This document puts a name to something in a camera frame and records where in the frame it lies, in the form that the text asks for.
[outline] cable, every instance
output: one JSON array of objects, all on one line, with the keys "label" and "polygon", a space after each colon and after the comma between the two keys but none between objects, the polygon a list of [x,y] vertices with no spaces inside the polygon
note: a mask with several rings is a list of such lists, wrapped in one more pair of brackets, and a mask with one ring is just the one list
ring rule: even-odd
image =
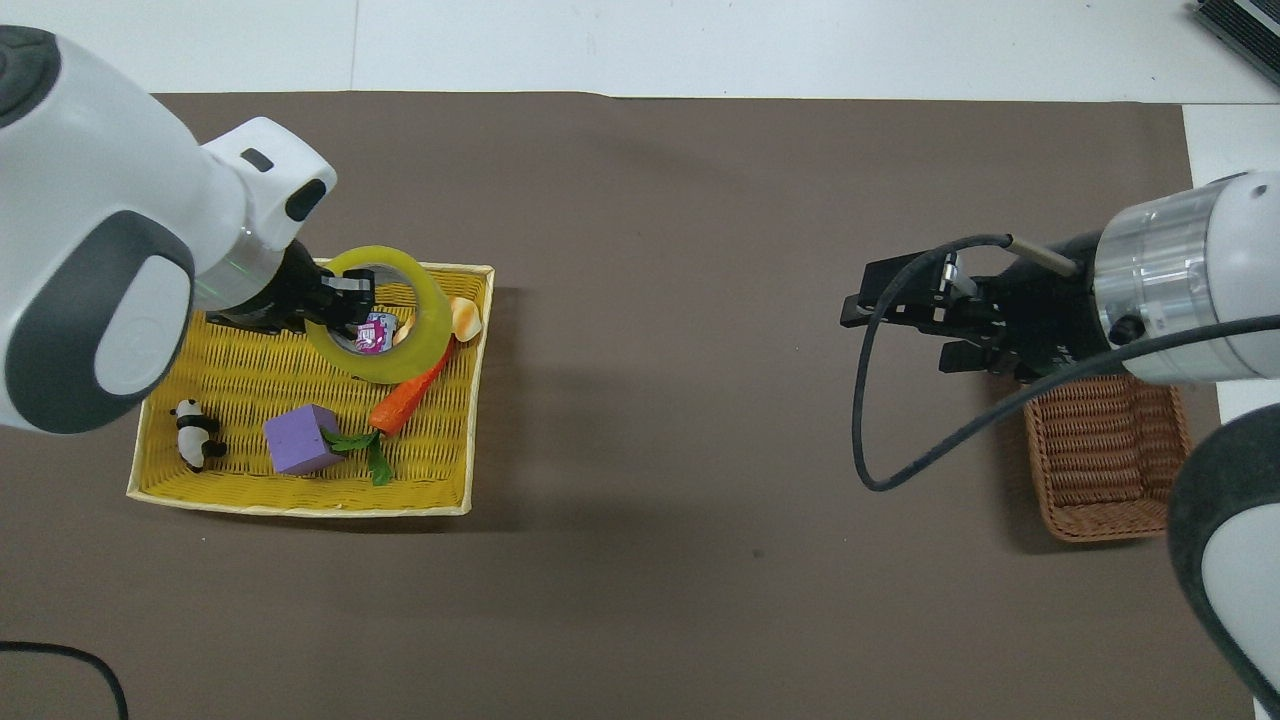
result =
[{"label": "cable", "polygon": [[111,697],[115,698],[116,716],[119,716],[120,720],[129,720],[129,706],[124,702],[124,688],[120,687],[120,679],[115,676],[115,673],[111,671],[111,666],[108,665],[101,657],[65,644],[26,641],[0,641],[0,652],[60,655],[63,657],[70,657],[73,660],[79,660],[81,662],[87,662],[102,675],[108,687],[111,688]]},{"label": "cable", "polygon": [[906,480],[915,477],[918,473],[936,462],[940,457],[951,452],[961,442],[969,439],[970,437],[978,434],[979,430],[987,425],[996,423],[1007,418],[1009,415],[1018,411],[1019,407],[1027,405],[1032,400],[1052,391],[1060,386],[1070,382],[1075,382],[1080,378],[1085,378],[1106,370],[1107,368],[1114,368],[1125,360],[1133,360],[1134,357],[1142,357],[1143,355],[1151,355],[1153,352],[1161,352],[1165,350],[1171,350],[1174,347],[1181,347],[1184,345],[1192,345],[1196,342],[1204,342],[1208,340],[1217,340],[1221,337],[1229,337],[1235,334],[1256,333],[1262,331],[1275,331],[1280,329],[1280,315],[1266,315],[1262,318],[1249,318],[1245,320],[1231,320],[1226,323],[1219,323],[1215,325],[1207,325],[1203,328],[1194,328],[1189,331],[1176,332],[1162,337],[1143,338],[1132,342],[1117,350],[1110,352],[1103,352],[1101,355],[1094,355],[1087,360],[1076,363],[1065,370],[1060,370],[1041,378],[1039,380],[1032,383],[1030,386],[1020,389],[1019,392],[1005,397],[992,407],[989,407],[983,414],[978,415],[973,420],[965,423],[960,429],[955,430],[941,442],[934,445],[927,452],[909,462],[897,473],[890,475],[887,480],[874,479],[867,469],[867,459],[863,455],[863,400],[867,389],[867,372],[870,364],[872,343],[876,337],[876,328],[884,318],[884,313],[893,304],[893,297],[901,291],[902,286],[911,278],[913,274],[919,272],[924,265],[936,261],[940,256],[955,252],[965,247],[977,247],[982,245],[997,245],[993,240],[1004,238],[1005,236],[974,236],[957,240],[943,245],[936,250],[931,250],[915,260],[908,263],[893,281],[890,282],[884,293],[881,295],[879,302],[876,304],[876,310],[872,313],[870,319],[867,323],[867,334],[863,337],[863,348],[858,357],[858,377],[854,382],[854,414],[852,414],[852,442],[854,442],[854,466],[858,470],[858,477],[861,479],[863,484],[868,489],[876,492],[883,492],[887,489],[893,489],[897,486],[905,483]]}]

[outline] tape roll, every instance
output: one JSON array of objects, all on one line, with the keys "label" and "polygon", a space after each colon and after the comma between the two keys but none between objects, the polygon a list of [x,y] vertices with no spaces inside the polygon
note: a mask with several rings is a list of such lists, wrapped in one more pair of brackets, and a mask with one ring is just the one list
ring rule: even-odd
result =
[{"label": "tape roll", "polygon": [[338,255],[326,265],[335,275],[347,270],[369,269],[374,283],[381,288],[388,283],[403,283],[413,291],[413,327],[384,352],[360,351],[351,341],[334,334],[329,328],[307,323],[307,340],[321,357],[340,370],[357,378],[380,384],[402,383],[431,369],[444,355],[452,333],[449,301],[439,283],[410,255],[370,245]]}]

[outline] purple cube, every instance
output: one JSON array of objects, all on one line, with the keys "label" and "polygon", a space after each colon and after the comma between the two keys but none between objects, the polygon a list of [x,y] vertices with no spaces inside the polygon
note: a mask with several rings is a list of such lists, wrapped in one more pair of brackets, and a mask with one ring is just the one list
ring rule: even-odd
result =
[{"label": "purple cube", "polygon": [[264,423],[262,433],[266,434],[266,448],[271,452],[275,471],[306,475],[344,460],[344,456],[329,451],[320,428],[338,433],[338,418],[333,410],[319,405],[303,405]]}]

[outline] panda toy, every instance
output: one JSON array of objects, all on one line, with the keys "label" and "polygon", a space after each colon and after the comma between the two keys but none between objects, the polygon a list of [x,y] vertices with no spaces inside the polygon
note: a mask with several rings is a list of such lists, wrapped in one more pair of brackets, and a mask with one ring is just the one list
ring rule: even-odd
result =
[{"label": "panda toy", "polygon": [[205,415],[195,400],[183,400],[169,411],[178,419],[178,454],[192,471],[205,469],[205,460],[227,455],[227,443],[210,439],[221,424]]}]

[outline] brown tabletop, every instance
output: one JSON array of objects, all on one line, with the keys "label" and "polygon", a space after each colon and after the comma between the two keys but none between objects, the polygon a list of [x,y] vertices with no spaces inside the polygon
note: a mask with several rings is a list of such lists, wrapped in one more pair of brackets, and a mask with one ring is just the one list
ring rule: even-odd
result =
[{"label": "brown tabletop", "polygon": [[[393,245],[498,288],[465,518],[156,507],[123,493],[136,416],[0,432],[0,637],[101,655],[134,717],[1251,716],[1161,541],[1048,537],[1020,419],[887,495],[849,450],[863,265],[1185,188],[1178,108],[163,101],[201,141],[262,114],[333,163],[315,255]],[[938,346],[881,333],[873,469],[1007,389],[938,374]],[[1202,434],[1212,389],[1188,402]],[[100,683],[0,657],[0,717],[105,716]]]}]

